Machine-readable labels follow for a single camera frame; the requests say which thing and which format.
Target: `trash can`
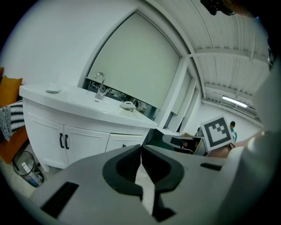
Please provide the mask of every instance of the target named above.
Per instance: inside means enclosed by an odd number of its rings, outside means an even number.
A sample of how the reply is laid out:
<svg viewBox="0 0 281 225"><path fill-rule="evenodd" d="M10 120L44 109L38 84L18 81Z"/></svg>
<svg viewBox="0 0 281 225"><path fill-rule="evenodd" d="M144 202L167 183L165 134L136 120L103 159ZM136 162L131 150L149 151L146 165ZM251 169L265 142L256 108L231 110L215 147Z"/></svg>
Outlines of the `trash can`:
<svg viewBox="0 0 281 225"><path fill-rule="evenodd" d="M13 160L14 171L33 187L39 187L44 177L30 152L18 152Z"/></svg>

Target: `roller shade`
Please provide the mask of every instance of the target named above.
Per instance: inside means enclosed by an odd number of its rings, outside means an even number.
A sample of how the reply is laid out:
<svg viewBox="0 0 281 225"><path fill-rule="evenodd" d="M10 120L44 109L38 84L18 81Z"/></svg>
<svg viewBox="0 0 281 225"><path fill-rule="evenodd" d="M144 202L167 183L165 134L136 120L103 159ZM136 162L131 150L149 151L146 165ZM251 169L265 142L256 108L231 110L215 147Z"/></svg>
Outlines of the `roller shade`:
<svg viewBox="0 0 281 225"><path fill-rule="evenodd" d="M108 39L88 77L156 108L161 108L180 57L168 40L146 19L135 13Z"/></svg>
<svg viewBox="0 0 281 225"><path fill-rule="evenodd" d="M180 87L179 95L177 96L176 102L172 109L172 112L175 113L176 115L179 113L180 108L183 104L184 98L188 91L190 81L191 81L191 78L190 78L188 72L186 71L184 80L183 80L183 84Z"/></svg>

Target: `floor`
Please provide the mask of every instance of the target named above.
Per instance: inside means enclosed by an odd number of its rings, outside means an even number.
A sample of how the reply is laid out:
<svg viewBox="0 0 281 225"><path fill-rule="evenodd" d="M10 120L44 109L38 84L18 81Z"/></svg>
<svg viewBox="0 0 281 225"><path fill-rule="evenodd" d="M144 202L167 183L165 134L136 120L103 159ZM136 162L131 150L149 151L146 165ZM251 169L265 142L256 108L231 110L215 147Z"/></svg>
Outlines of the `floor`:
<svg viewBox="0 0 281 225"><path fill-rule="evenodd" d="M24 150L32 153L33 156L35 156L30 144ZM22 179L21 176L15 173L12 163L6 164L1 159L1 157L0 157L0 169L4 174L8 184L14 191L17 191L18 193L29 198L32 195L32 193L36 190L36 188L32 187L29 183L27 183L24 179ZM59 168L50 167L50 171L49 173L47 173L43 170L42 167L39 167L39 169L43 173L45 179L44 182L46 182L48 178L54 176L56 173L58 173L61 170ZM142 186L144 192L142 204L145 207L145 209L148 211L148 213L151 215L153 211L155 186L142 164L140 165L137 171L137 177L135 183Z"/></svg>

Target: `orange pillow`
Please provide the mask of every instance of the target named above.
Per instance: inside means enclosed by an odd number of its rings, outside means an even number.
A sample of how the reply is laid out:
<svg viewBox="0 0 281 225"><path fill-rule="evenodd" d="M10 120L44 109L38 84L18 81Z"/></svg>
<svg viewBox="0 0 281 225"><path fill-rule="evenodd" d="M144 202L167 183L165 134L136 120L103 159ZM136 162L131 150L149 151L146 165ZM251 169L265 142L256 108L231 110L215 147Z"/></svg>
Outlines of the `orange pillow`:
<svg viewBox="0 0 281 225"><path fill-rule="evenodd" d="M0 83L0 107L12 104L17 101L19 86L22 84L22 78L13 79L3 77Z"/></svg>

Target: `cabinet door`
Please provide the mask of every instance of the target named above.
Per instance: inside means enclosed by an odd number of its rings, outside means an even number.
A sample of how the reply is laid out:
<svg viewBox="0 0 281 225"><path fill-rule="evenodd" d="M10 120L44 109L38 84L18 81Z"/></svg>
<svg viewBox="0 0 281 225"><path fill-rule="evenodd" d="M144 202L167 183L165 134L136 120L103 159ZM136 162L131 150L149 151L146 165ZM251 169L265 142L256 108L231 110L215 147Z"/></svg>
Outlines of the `cabinet door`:
<svg viewBox="0 0 281 225"><path fill-rule="evenodd" d="M65 146L69 164L105 152L109 133L65 125Z"/></svg>
<svg viewBox="0 0 281 225"><path fill-rule="evenodd" d="M141 145L144 141L142 135L110 134L106 152L131 145Z"/></svg>
<svg viewBox="0 0 281 225"><path fill-rule="evenodd" d="M66 168L69 163L64 146L63 124L45 120L31 113L29 117L33 131L29 139L36 156L46 165Z"/></svg>

